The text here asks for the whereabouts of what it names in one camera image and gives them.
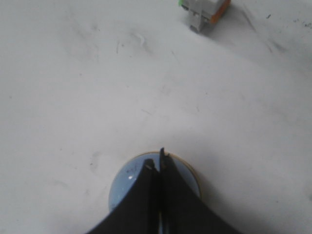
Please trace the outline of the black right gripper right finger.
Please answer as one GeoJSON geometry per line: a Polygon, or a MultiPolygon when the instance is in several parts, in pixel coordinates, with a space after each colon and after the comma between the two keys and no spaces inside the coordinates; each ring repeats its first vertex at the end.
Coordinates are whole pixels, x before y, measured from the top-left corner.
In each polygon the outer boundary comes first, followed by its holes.
{"type": "Polygon", "coordinates": [[[159,152],[164,234],[238,234],[192,191],[164,148],[159,152]]]}

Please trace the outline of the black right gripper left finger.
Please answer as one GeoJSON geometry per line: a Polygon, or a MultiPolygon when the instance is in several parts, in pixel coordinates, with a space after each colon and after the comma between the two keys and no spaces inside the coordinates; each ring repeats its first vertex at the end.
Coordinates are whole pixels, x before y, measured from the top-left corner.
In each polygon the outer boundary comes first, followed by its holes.
{"type": "Polygon", "coordinates": [[[88,233],[159,233],[159,173],[152,159],[143,162],[140,173],[123,200],[88,233]]]}

